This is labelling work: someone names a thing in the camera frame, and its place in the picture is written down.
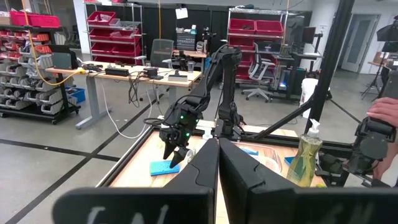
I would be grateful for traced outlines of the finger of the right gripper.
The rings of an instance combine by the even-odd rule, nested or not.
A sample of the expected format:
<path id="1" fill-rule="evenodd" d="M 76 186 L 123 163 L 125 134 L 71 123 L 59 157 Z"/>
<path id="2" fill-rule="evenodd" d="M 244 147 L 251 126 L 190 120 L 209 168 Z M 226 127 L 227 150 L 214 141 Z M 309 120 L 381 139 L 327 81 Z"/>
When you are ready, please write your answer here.
<path id="1" fill-rule="evenodd" d="M 172 142 L 165 142 L 165 149 L 163 159 L 167 159 L 175 149 L 175 144 Z"/>
<path id="2" fill-rule="evenodd" d="M 170 163 L 170 168 L 174 168 L 176 165 L 178 165 L 180 162 L 182 162 L 187 155 L 187 152 L 189 149 L 186 147 L 180 147 L 177 151 L 174 151 L 174 156 L 172 158 L 172 161 Z"/>

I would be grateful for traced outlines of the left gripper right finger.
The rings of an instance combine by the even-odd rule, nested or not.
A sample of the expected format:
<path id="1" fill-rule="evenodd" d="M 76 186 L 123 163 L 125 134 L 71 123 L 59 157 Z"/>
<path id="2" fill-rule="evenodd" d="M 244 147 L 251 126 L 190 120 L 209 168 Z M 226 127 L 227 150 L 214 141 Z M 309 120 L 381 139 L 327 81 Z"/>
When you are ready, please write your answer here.
<path id="1" fill-rule="evenodd" d="M 227 139 L 220 139 L 220 181 L 229 224 L 292 224 L 295 184 Z"/>

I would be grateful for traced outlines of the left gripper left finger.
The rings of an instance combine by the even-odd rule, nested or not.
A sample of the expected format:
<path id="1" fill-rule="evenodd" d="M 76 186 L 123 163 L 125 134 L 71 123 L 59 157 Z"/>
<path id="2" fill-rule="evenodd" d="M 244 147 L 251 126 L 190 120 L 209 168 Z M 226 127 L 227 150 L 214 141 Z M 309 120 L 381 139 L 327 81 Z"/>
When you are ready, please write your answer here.
<path id="1" fill-rule="evenodd" d="M 175 192 L 166 224 L 215 224 L 218 161 L 217 140 L 209 139 L 184 169 L 166 184 Z"/>

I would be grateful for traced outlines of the person's forearm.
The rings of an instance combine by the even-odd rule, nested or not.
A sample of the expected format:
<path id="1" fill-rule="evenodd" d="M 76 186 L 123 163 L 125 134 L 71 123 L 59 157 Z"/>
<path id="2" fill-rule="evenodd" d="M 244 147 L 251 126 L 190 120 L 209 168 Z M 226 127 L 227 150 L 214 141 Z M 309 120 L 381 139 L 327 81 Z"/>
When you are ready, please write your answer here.
<path id="1" fill-rule="evenodd" d="M 387 150 L 387 156 L 373 169 L 374 179 L 382 179 L 382 175 L 386 170 L 388 170 L 388 168 L 390 168 L 396 155 L 398 155 L 398 143 L 390 143 Z"/>

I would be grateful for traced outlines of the clear low plastic bin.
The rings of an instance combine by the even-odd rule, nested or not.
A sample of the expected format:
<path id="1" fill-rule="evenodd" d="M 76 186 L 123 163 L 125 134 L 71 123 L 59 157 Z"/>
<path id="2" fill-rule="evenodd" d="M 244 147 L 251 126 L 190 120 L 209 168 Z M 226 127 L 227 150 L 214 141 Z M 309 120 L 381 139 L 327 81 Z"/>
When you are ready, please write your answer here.
<path id="1" fill-rule="evenodd" d="M 255 158 L 255 160 L 259 161 L 262 165 L 266 166 L 273 172 L 282 175 L 282 163 L 280 160 L 279 155 L 273 148 L 270 147 L 249 147 L 248 145 L 240 144 L 239 148 L 245 147 L 250 148 L 254 151 L 258 151 L 259 155 L 254 156 L 250 155 L 251 157 Z"/>

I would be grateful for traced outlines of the grey mesh office chair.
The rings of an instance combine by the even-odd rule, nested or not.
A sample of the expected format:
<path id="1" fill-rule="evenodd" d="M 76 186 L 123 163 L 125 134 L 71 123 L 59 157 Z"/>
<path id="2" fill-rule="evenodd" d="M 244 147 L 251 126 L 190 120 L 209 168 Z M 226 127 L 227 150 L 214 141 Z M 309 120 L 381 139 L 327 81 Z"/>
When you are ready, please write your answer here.
<path id="1" fill-rule="evenodd" d="M 172 68 L 174 41 L 169 39 L 154 39 L 150 52 L 151 67 Z"/>

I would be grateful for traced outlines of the wooden desk with grey legs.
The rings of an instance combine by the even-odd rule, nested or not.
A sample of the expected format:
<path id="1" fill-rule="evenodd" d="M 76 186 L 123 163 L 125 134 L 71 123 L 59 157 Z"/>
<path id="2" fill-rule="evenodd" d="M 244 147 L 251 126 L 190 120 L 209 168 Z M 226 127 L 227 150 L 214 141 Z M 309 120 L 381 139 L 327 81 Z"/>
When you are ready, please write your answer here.
<path id="1" fill-rule="evenodd" d="M 86 92 L 88 94 L 90 103 L 91 116 L 80 121 L 75 125 L 77 129 L 85 129 L 101 118 L 105 117 L 112 109 L 108 108 L 105 111 L 100 111 L 98 95 L 96 89 L 97 78 L 107 78 L 112 80 L 122 81 L 133 81 L 139 80 L 142 83 L 150 83 L 155 86 L 163 85 L 169 90 L 169 103 L 173 103 L 177 99 L 177 88 L 184 87 L 191 89 L 193 83 L 202 76 L 202 72 L 180 72 L 180 78 L 172 78 L 175 70 L 172 68 L 156 68 L 157 75 L 161 76 L 161 79 L 148 78 L 144 75 L 144 72 L 149 69 L 142 65 L 133 66 L 120 66 L 115 63 L 95 62 L 86 61 L 85 65 L 92 65 L 98 67 L 100 71 L 85 70 L 81 67 L 77 69 L 61 69 L 50 67 L 47 68 L 47 72 L 61 74 L 61 75 L 85 75 L 86 76 Z"/>

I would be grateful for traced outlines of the black power strip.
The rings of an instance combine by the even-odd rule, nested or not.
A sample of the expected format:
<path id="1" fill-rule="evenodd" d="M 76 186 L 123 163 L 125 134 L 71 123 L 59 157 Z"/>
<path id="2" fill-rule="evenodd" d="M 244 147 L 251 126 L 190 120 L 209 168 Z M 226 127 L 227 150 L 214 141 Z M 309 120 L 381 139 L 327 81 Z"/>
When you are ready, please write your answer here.
<path id="1" fill-rule="evenodd" d="M 125 68 L 106 68 L 105 74 L 119 77 L 128 77 L 130 75 L 130 72 L 128 69 Z"/>

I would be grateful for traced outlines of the white office chair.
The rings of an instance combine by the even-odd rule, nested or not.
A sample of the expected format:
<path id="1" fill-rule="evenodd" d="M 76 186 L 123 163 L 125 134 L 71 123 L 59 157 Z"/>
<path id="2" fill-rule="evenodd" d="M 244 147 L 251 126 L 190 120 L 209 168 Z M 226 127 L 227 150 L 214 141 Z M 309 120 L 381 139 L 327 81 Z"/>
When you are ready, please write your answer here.
<path id="1" fill-rule="evenodd" d="M 266 103 L 272 101 L 271 96 L 273 93 L 268 90 L 268 87 L 262 87 L 270 84 L 275 79 L 274 72 L 269 71 L 270 68 L 275 68 L 275 63 L 270 59 L 262 58 L 258 45 L 254 43 L 254 61 L 249 67 L 249 79 L 255 81 L 257 87 L 241 91 L 241 94 L 246 96 L 246 100 L 249 100 L 252 96 L 262 96 Z"/>

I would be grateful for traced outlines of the white paper towel roll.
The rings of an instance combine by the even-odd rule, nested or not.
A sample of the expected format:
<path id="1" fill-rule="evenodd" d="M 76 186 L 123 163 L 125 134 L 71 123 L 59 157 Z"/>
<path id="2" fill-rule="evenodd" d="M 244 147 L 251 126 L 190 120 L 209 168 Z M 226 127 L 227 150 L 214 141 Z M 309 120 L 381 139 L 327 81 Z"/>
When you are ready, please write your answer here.
<path id="1" fill-rule="evenodd" d="M 315 87 L 318 84 L 318 79 L 316 78 L 304 78 L 302 80 L 302 93 L 300 97 L 300 102 L 299 106 L 302 106 L 304 103 L 306 103 L 310 97 L 313 95 L 315 91 Z"/>

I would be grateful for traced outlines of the blue plastic crate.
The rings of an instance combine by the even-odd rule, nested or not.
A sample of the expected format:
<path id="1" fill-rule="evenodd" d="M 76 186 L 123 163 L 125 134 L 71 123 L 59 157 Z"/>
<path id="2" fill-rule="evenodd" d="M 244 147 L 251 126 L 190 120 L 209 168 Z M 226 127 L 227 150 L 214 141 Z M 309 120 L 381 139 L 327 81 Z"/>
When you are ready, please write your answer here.
<path id="1" fill-rule="evenodd" d="M 65 89 L 69 95 L 76 98 L 77 103 L 82 103 L 86 100 L 84 88 L 67 86 Z"/>

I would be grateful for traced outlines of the black desk with computer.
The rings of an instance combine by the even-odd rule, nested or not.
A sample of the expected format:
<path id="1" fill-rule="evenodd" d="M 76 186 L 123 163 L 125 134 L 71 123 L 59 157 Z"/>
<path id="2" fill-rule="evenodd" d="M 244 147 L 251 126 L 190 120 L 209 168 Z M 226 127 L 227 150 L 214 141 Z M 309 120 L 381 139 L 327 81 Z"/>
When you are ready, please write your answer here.
<path id="1" fill-rule="evenodd" d="M 287 19 L 280 52 L 274 54 L 277 65 L 272 84 L 272 99 L 298 101 L 301 83 L 323 55 L 318 51 L 323 32 L 308 26 L 303 16 Z"/>

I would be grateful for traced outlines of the person's hand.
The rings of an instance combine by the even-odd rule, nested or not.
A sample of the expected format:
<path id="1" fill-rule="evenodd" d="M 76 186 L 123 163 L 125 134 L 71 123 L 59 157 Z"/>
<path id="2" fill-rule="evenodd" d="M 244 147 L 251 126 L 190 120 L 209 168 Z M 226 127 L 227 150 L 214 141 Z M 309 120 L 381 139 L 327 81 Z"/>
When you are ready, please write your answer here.
<path id="1" fill-rule="evenodd" d="M 367 115 L 398 128 L 398 100 L 389 97 L 379 98 L 370 107 Z"/>

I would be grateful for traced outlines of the black rack of small bins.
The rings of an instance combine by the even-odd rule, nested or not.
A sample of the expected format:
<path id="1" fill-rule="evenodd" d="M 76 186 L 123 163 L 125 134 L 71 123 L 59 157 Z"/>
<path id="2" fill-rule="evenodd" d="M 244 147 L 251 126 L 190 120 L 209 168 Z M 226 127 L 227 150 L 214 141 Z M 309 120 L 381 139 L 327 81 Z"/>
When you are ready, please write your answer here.
<path id="1" fill-rule="evenodd" d="M 0 117 L 18 116 L 57 124 L 79 113 L 66 92 L 73 78 L 47 72 L 49 45 L 60 28 L 0 25 Z"/>

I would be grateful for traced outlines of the red plastic storage bin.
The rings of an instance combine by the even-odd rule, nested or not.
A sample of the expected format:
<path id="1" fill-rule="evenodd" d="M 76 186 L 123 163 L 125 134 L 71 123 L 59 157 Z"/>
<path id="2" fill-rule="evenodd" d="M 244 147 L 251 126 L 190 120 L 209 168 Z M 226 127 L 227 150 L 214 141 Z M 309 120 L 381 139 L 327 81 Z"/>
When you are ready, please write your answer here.
<path id="1" fill-rule="evenodd" d="M 30 14 L 25 11 L 10 11 L 10 20 L 14 26 L 30 26 L 32 23 L 30 21 Z"/>
<path id="2" fill-rule="evenodd" d="M 43 28 L 59 28 L 60 21 L 57 16 L 43 14 L 29 14 L 30 25 Z"/>

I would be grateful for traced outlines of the grey door with glass panel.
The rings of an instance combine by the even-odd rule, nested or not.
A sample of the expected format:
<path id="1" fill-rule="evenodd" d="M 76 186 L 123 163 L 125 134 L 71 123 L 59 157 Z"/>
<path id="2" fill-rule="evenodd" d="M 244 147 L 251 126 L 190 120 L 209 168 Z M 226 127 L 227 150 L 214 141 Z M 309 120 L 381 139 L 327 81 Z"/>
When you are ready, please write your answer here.
<path id="1" fill-rule="evenodd" d="M 342 70 L 360 72 L 378 20 L 376 14 L 352 15 L 338 64 Z"/>

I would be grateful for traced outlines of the black studio light on tripod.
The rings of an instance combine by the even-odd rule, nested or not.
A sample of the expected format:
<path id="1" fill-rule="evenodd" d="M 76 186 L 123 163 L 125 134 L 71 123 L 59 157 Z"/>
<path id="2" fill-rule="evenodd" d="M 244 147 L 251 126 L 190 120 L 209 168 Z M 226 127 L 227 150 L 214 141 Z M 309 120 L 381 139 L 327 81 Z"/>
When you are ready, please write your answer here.
<path id="1" fill-rule="evenodd" d="M 377 32 L 377 41 L 384 42 L 384 46 L 380 52 L 380 59 L 377 59 L 377 62 L 371 62 L 373 65 L 378 66 L 378 70 L 376 72 L 376 76 L 373 81 L 367 85 L 367 88 L 361 93 L 361 99 L 363 100 L 368 94 L 370 94 L 372 89 L 376 89 L 376 94 L 380 95 L 381 89 L 378 86 L 377 79 L 382 77 L 382 72 L 384 69 L 389 69 L 388 64 L 391 61 L 389 56 L 392 55 L 396 59 L 398 59 L 398 19 L 387 25 Z"/>

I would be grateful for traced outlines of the black diagonal frame brace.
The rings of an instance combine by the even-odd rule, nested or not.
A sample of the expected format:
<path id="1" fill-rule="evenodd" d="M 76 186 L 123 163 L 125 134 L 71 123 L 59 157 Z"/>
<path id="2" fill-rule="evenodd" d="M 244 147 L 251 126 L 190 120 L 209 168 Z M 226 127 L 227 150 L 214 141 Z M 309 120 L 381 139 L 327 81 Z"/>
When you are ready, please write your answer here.
<path id="1" fill-rule="evenodd" d="M 248 136 L 248 138 L 254 139 L 254 140 L 260 140 L 260 139 L 265 138 L 266 136 L 273 133 L 275 130 L 279 129 L 283 125 L 287 124 L 289 121 L 296 118 L 298 115 L 302 114 L 304 111 L 311 109 L 313 104 L 314 104 L 313 98 L 310 98 L 306 103 L 304 103 L 302 106 L 297 108 L 295 111 L 288 114 L 286 117 L 282 118 L 281 120 L 279 120 L 272 126 L 268 127 L 267 129 L 261 131 L 260 133 Z"/>

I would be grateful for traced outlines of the black rig upright post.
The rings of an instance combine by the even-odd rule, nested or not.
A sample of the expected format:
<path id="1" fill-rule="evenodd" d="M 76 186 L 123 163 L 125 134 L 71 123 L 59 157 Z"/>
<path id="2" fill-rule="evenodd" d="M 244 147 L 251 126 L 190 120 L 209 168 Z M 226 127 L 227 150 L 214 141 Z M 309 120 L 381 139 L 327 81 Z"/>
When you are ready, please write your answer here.
<path id="1" fill-rule="evenodd" d="M 335 16 L 330 18 L 332 25 L 330 26 L 331 29 L 327 38 L 325 52 L 323 54 L 321 75 L 313 94 L 312 108 L 304 133 L 307 133 L 309 128 L 312 126 L 310 119 L 320 121 L 323 107 L 326 102 L 326 94 L 330 87 L 331 78 L 334 74 L 338 57 L 343 46 L 354 2 L 355 0 L 339 0 L 336 11 L 333 11 Z"/>

